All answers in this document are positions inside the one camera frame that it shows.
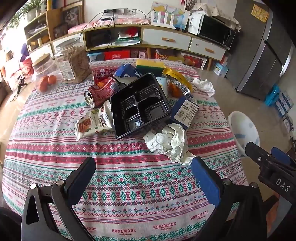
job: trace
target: cabinet leg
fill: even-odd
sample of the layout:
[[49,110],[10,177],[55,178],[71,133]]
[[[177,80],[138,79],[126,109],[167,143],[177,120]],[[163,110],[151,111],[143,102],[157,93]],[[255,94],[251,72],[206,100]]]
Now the cabinet leg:
[[208,65],[207,65],[207,71],[210,71],[210,69],[211,69],[211,65],[212,65],[212,59],[209,58],[209,63],[208,63]]
[[151,58],[151,48],[147,48],[147,56],[148,58]]

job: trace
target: drawer handle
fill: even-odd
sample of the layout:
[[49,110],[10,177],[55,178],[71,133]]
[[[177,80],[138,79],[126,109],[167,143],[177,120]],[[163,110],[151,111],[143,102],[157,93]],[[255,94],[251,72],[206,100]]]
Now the drawer handle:
[[215,53],[214,50],[211,50],[211,49],[208,49],[208,48],[205,48],[205,51],[207,51],[209,53]]
[[176,43],[174,39],[167,39],[167,38],[161,38],[161,39],[166,42]]

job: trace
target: crumpled tissue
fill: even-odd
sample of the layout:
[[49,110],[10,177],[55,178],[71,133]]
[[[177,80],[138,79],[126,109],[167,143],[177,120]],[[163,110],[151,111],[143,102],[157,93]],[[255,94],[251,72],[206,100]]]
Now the crumpled tissue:
[[186,132],[180,124],[168,124],[162,133],[148,131],[144,140],[151,152],[167,155],[172,163],[190,165],[195,157],[188,151]]
[[215,94],[214,87],[210,81],[207,79],[201,80],[199,78],[195,78],[193,80],[193,84],[201,91],[207,92],[209,97],[213,96]]

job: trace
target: gray refrigerator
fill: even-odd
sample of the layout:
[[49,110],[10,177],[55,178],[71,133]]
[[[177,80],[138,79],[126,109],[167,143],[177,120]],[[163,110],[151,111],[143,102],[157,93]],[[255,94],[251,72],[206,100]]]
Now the gray refrigerator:
[[[269,12],[264,23],[251,15],[254,4]],[[234,18],[241,25],[227,65],[237,91],[264,100],[289,61],[292,41],[273,12],[252,0],[237,0]]]

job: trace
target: striped pattern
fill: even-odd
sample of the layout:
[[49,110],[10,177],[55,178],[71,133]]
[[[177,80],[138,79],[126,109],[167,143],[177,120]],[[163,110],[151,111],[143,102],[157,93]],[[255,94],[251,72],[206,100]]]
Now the striped pattern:
[[[136,59],[91,63],[95,67],[135,65]],[[189,81],[199,77],[191,67],[164,64]],[[77,216],[96,240],[182,240],[194,236],[213,211],[190,167],[172,164],[151,153],[146,131],[116,140],[107,132],[75,141],[74,123],[88,110],[84,91],[91,76],[77,85],[59,84],[49,93],[33,91],[13,128],[5,157],[3,194],[22,214],[31,183],[51,185],[66,179],[87,156],[96,172],[79,203]],[[194,87],[200,109],[187,130],[190,152],[201,156],[222,178],[247,184],[231,130],[215,99]],[[176,99],[169,98],[173,105]],[[50,206],[60,232],[69,237],[57,210]]]

